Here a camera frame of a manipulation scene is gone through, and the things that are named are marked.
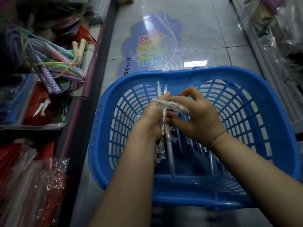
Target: shopping basket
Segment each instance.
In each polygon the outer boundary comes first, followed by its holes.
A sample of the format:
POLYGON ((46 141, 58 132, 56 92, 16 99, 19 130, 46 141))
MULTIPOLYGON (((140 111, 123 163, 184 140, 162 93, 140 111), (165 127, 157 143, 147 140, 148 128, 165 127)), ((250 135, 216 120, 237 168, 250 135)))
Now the shopping basket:
MULTIPOLYGON (((89 143, 89 167, 102 189, 106 189, 113 176, 137 115, 156 97, 157 80, 167 84, 172 95, 192 85, 197 87, 215 105, 231 135, 288 175, 300 178, 299 146, 272 88, 246 69, 217 66, 137 72, 108 87, 97 106, 89 143)), ((197 156, 199 164, 192 166, 190 161, 179 159, 177 153, 174 155, 174 178, 166 167, 168 160, 155 169, 154 203, 208 206, 216 210, 255 206, 227 170, 211 175, 207 167, 203 168, 203 164, 208 164, 203 156, 197 156)))

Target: bracelet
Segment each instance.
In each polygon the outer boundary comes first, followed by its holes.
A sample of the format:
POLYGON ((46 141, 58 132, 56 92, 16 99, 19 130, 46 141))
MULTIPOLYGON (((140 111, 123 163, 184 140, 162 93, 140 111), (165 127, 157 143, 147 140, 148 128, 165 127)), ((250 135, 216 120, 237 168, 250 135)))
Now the bracelet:
POLYGON ((212 143, 213 143, 214 141, 216 141, 216 140, 217 140, 221 135, 223 135, 226 131, 227 131, 227 130, 223 131, 221 134, 219 134, 217 137, 215 137, 210 143, 208 143, 208 144, 206 145, 206 148, 209 149, 209 146, 212 145, 212 143))

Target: jump rope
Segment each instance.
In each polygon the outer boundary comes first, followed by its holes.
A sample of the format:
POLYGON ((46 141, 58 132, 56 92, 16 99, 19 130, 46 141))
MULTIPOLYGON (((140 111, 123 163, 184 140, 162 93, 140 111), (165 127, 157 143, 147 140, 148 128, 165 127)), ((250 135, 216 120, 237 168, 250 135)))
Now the jump rope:
POLYGON ((86 74, 76 66, 84 47, 80 45, 73 53, 18 25, 10 25, 5 32, 6 56, 16 68, 32 68, 49 94, 75 91, 84 83, 86 74))

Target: metal shelf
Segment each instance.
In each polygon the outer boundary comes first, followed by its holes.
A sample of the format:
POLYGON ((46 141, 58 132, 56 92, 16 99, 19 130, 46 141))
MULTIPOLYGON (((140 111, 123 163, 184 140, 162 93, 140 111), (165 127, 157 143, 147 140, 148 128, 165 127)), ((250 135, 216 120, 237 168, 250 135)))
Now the metal shelf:
MULTIPOLYGON (((240 7, 239 0, 231 0, 236 12, 240 18, 240 21, 244 18, 244 13, 240 7)), ((276 63, 273 62, 268 54, 266 53, 263 45, 260 42, 256 32, 253 30, 253 26, 248 23, 245 26, 245 33, 249 39, 252 49, 259 62, 260 68, 262 69, 263 75, 267 82, 276 92, 280 99, 284 109, 292 123, 295 134, 303 132, 303 115, 298 105, 298 102, 294 100, 293 92, 298 91, 295 86, 287 86, 281 81, 278 76, 282 76, 282 70, 277 67, 276 63)))

